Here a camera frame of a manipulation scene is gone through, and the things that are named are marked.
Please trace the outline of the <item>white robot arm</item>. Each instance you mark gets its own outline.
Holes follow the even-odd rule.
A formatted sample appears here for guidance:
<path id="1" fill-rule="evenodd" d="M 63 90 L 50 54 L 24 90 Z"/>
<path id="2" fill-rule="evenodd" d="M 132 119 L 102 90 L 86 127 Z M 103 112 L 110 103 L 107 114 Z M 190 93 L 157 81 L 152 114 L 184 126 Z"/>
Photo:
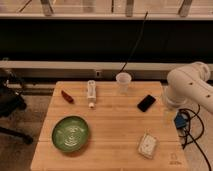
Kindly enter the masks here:
<path id="1" fill-rule="evenodd" d="M 179 108 L 188 99 L 213 114 L 213 86 L 207 81 L 211 72 L 207 64 L 193 62 L 171 70 L 167 75 L 168 86 L 162 99 L 168 108 Z"/>

